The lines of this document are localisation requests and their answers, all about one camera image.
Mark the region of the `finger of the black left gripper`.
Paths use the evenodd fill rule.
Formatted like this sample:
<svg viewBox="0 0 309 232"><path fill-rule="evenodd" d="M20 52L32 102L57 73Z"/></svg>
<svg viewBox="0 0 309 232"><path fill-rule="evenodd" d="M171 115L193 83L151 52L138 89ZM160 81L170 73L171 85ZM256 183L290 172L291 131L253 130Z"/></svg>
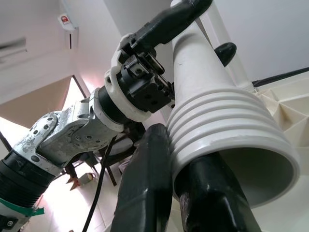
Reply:
<svg viewBox="0 0 309 232"><path fill-rule="evenodd" d="M232 42L227 42L215 48L214 51L222 65L226 67L235 56L237 46Z"/></svg>
<svg viewBox="0 0 309 232"><path fill-rule="evenodd" d="M198 17L205 13L211 0L182 0L146 23L131 36L134 50L151 50L159 44L167 44Z"/></svg>

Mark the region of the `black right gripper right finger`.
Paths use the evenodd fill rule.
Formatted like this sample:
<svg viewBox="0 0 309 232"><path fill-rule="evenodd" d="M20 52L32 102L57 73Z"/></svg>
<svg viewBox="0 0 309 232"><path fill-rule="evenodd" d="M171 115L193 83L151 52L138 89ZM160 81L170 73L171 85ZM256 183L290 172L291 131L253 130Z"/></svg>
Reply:
<svg viewBox="0 0 309 232"><path fill-rule="evenodd" d="M261 231L238 180L219 154L189 162L178 173L174 191L186 232Z"/></svg>

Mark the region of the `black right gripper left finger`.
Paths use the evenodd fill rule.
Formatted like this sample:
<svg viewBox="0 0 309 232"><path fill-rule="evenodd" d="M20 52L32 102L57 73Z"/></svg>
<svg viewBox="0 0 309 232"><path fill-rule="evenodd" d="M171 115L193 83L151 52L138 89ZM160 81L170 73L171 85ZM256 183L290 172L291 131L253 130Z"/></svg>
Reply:
<svg viewBox="0 0 309 232"><path fill-rule="evenodd" d="M122 176L112 232L166 231L172 202L169 136L150 126Z"/></svg>

